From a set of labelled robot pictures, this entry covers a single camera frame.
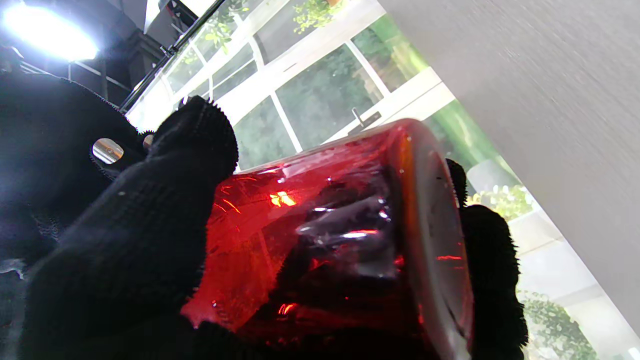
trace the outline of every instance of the metal rivet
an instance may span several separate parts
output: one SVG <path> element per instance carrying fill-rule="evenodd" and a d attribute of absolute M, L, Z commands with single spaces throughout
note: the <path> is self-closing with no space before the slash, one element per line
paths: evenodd
<path fill-rule="evenodd" d="M 112 139 L 102 138 L 93 144 L 93 155 L 110 165 L 122 158 L 124 150 Z"/>
<path fill-rule="evenodd" d="M 149 150 L 149 148 L 151 148 L 151 144 L 154 142 L 154 135 L 153 134 L 149 134 L 147 136 L 145 136 L 145 139 L 142 140 L 142 147 L 145 148 L 146 151 Z"/>

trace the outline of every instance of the ceiling light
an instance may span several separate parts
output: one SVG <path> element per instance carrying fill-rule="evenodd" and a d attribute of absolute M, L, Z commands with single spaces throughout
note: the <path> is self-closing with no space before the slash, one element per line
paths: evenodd
<path fill-rule="evenodd" d="M 80 29 L 45 8 L 15 5 L 4 12 L 4 23 L 21 39 L 52 56 L 76 61 L 94 59 L 98 53 Z"/>

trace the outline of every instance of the black knit glove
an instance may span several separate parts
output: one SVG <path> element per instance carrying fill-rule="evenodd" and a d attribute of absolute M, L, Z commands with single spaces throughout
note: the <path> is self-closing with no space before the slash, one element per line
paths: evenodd
<path fill-rule="evenodd" d="M 118 176 L 31 275 L 21 358 L 192 358 L 197 332 L 179 311 L 200 282 L 215 187 L 237 159 L 219 109 L 195 98 L 171 115 L 147 159 Z"/>

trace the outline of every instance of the red glass jar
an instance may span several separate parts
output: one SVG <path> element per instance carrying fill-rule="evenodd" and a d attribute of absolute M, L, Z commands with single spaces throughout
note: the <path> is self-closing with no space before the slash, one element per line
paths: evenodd
<path fill-rule="evenodd" d="M 436 144 L 401 120 L 232 176 L 182 313 L 277 350 L 468 357 L 473 298 Z"/>

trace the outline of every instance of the gray wall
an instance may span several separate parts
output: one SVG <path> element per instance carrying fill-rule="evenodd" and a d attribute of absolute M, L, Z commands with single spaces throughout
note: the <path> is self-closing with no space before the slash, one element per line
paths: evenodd
<path fill-rule="evenodd" d="M 640 333 L 640 4 L 379 2 Z"/>

